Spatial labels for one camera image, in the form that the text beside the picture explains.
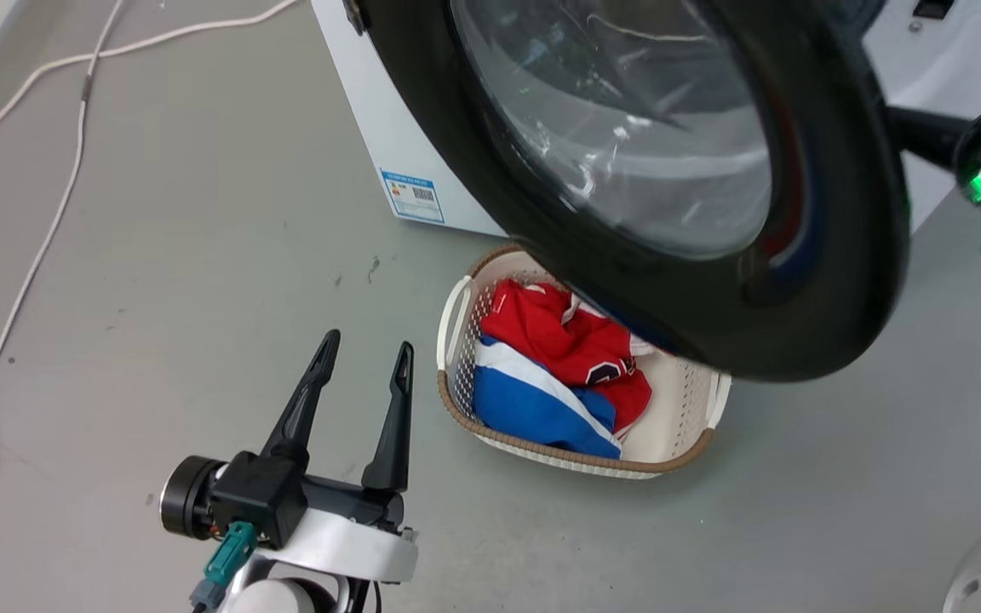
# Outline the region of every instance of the white plastic basket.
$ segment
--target white plastic basket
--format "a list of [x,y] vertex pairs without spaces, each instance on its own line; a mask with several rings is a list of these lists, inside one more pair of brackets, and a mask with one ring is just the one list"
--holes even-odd
[[441,401],[456,423],[499,450],[604,477],[654,478],[702,454],[721,419],[732,378],[664,352],[639,358],[639,370],[646,373],[653,399],[623,440],[623,458],[618,461],[531,443],[484,426],[472,410],[479,321],[491,310],[495,286],[507,278],[521,284],[557,283],[528,253],[508,245],[472,267],[452,288],[441,313],[437,381]]

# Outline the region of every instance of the blue and white cloth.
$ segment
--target blue and white cloth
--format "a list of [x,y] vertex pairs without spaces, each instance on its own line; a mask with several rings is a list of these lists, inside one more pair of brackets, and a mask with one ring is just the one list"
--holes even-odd
[[603,458],[622,454],[611,434],[616,409],[602,393],[565,387],[488,336],[475,349],[472,408],[487,427],[525,441]]

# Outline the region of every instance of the washing machine door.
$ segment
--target washing machine door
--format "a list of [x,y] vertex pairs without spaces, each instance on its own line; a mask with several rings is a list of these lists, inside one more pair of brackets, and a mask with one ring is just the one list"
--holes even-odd
[[443,159],[553,275],[670,352],[793,381],[871,344],[906,266],[865,4],[355,7]]

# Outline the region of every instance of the green light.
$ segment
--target green light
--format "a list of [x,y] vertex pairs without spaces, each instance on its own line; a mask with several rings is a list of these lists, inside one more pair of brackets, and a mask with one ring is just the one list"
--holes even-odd
[[981,177],[980,175],[975,175],[974,179],[968,183],[971,187],[971,195],[974,198],[974,202],[981,202]]

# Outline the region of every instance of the qr code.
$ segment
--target qr code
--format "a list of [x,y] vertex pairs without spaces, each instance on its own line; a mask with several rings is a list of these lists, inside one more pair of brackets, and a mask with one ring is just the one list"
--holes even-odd
[[421,187],[412,187],[411,191],[416,198],[426,199],[426,201],[433,202],[433,190],[424,190]]

